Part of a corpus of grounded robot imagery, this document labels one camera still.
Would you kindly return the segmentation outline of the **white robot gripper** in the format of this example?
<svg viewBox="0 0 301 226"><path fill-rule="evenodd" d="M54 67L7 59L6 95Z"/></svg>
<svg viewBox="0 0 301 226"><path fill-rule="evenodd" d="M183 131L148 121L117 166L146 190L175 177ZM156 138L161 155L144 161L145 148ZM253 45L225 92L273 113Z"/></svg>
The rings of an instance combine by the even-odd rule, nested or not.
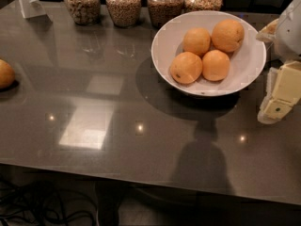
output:
<svg viewBox="0 0 301 226"><path fill-rule="evenodd" d="M265 26L256 39L273 42L284 60L301 59L301 0L293 0L278 19ZM288 61L267 74L266 95L261 103L258 121L273 124L281 121L301 99L301 62Z"/></svg>

